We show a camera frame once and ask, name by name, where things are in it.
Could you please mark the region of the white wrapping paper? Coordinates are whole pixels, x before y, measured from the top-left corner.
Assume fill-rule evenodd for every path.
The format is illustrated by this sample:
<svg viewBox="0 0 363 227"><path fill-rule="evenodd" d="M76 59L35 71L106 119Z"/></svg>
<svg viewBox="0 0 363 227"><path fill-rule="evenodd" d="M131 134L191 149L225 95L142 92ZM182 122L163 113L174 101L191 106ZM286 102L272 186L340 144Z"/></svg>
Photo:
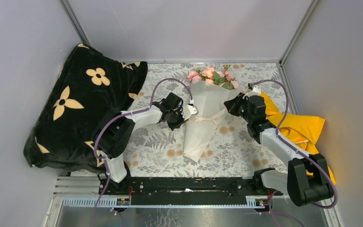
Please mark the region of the white wrapping paper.
<svg viewBox="0 0 363 227"><path fill-rule="evenodd" d="M226 109L224 102L234 99L241 90L228 90L204 81L194 81L190 90L194 98L194 105L198 108L197 116L210 117L222 109ZM225 119L226 113L217 118L220 124ZM210 140L214 136L219 125L210 121L187 122L185 124L183 155L198 162Z"/></svg>

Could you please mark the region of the pink fake flower bouquet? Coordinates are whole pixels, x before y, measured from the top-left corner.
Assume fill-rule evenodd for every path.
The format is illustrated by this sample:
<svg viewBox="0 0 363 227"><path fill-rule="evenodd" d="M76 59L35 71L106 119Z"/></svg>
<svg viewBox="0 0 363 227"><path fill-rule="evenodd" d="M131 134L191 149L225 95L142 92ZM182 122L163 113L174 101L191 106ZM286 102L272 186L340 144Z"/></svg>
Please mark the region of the pink fake flower bouquet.
<svg viewBox="0 0 363 227"><path fill-rule="evenodd" d="M224 65L222 71L215 70L213 67L206 67L204 70L196 69L187 75L187 80L202 80L207 84L214 84L228 90L238 89L240 85L236 77L230 73L230 67L229 64Z"/></svg>

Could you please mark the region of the cream ribbon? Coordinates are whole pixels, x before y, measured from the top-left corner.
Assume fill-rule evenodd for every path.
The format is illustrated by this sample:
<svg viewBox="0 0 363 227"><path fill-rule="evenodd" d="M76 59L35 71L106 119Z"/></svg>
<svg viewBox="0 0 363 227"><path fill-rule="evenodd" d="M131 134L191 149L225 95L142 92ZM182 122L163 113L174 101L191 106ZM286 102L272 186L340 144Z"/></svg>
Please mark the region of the cream ribbon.
<svg viewBox="0 0 363 227"><path fill-rule="evenodd" d="M168 112L165 112L160 122L166 122L168 127L173 131L175 129L180 128L183 124L187 122L201 122L201 121L210 121L213 122L215 125L219 125L220 121L217 120L217 118L223 116L226 113L226 109L222 109L218 113L214 114L210 117L202 117L202 116L192 116L188 120L184 120L182 116L182 110L171 110Z"/></svg>

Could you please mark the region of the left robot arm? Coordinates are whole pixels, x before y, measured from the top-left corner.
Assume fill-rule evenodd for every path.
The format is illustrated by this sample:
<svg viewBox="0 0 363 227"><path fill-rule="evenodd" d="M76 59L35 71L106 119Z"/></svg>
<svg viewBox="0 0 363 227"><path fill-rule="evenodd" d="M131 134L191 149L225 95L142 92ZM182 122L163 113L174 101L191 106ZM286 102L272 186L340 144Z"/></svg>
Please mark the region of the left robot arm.
<svg viewBox="0 0 363 227"><path fill-rule="evenodd" d="M101 151L107 174L110 177L110 189L116 194L126 192L128 175L123 161L123 152L127 147L132 133L146 125L165 122L171 130L181 127L187 120L182 116L183 100L174 93L161 101L153 102L152 106L133 111L107 112L100 122L95 135L96 149Z"/></svg>

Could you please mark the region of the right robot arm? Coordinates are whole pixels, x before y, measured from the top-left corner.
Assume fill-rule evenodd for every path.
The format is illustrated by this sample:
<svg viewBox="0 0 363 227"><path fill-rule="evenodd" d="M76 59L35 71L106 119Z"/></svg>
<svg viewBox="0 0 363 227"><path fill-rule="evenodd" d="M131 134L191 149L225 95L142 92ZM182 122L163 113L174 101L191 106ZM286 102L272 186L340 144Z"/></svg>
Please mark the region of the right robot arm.
<svg viewBox="0 0 363 227"><path fill-rule="evenodd" d="M252 182L256 194L263 195L274 189L289 195L298 207L318 205L326 199L333 199L328 208L336 205L337 189L330 178L326 159L299 148L266 119L263 97L240 93L224 105L229 114L246 121L248 134L257 143L271 150L287 166L286 174L270 168L256 171Z"/></svg>

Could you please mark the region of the floral tablecloth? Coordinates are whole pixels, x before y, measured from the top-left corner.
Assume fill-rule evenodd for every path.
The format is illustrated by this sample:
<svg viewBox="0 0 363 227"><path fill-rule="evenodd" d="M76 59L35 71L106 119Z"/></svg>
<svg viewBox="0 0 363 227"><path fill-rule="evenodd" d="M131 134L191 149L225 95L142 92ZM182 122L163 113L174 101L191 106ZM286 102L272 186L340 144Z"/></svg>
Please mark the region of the floral tablecloth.
<svg viewBox="0 0 363 227"><path fill-rule="evenodd" d="M131 108L138 109L173 92L189 99L184 88L189 72L206 64L149 64L146 81ZM215 130L198 161L183 155L184 131L170 130L165 123L136 130L123 157L132 176L138 177L250 177L256 170L273 167L280 172L286 165L269 149L252 139L246 122L229 114Z"/></svg>

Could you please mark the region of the yellow cloth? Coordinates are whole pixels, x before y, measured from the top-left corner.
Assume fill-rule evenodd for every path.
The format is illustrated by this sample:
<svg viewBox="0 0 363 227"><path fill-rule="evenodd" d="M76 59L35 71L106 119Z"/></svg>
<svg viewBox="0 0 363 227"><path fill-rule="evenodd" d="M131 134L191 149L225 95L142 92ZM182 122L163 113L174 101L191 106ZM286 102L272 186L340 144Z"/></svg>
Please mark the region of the yellow cloth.
<svg viewBox="0 0 363 227"><path fill-rule="evenodd" d="M260 96L265 101L267 119L275 126L278 126L284 114L279 112L277 106L264 92ZM325 121L324 118L318 116L289 113L280 126L280 132L298 147L315 155L319 153L316 143L321 135Z"/></svg>

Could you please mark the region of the black flower-pattern blanket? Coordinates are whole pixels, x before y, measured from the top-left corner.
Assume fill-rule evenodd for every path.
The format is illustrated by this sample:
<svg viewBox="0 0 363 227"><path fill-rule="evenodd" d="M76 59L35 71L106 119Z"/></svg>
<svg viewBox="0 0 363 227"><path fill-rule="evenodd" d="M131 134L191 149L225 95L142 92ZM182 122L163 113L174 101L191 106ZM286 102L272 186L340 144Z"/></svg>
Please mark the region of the black flower-pattern blanket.
<svg viewBox="0 0 363 227"><path fill-rule="evenodd" d="M125 64L89 45L76 45L26 140L23 154L29 166L102 172L93 133L110 110L130 108L147 72L145 61Z"/></svg>

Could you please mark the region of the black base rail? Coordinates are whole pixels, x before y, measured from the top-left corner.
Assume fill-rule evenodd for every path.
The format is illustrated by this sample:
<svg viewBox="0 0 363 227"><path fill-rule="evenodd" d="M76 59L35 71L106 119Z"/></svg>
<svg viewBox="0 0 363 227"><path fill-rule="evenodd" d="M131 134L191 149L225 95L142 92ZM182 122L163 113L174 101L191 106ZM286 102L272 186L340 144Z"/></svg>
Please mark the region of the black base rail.
<svg viewBox="0 0 363 227"><path fill-rule="evenodd" d="M99 194L122 196L133 206L266 206L274 189L242 177L129 177L120 183L99 177Z"/></svg>

